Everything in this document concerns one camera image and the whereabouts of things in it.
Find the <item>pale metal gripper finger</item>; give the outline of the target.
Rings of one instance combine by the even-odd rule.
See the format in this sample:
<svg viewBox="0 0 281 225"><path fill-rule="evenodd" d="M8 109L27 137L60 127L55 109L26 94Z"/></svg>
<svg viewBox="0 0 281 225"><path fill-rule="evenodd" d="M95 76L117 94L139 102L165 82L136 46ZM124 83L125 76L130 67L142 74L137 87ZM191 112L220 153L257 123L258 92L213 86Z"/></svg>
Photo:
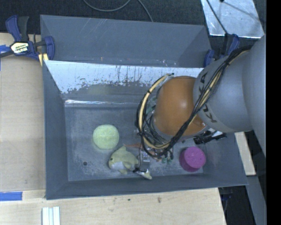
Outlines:
<svg viewBox="0 0 281 225"><path fill-rule="evenodd" d="M150 168L150 156L142 151L141 152L141 169L142 170L147 170Z"/></svg>

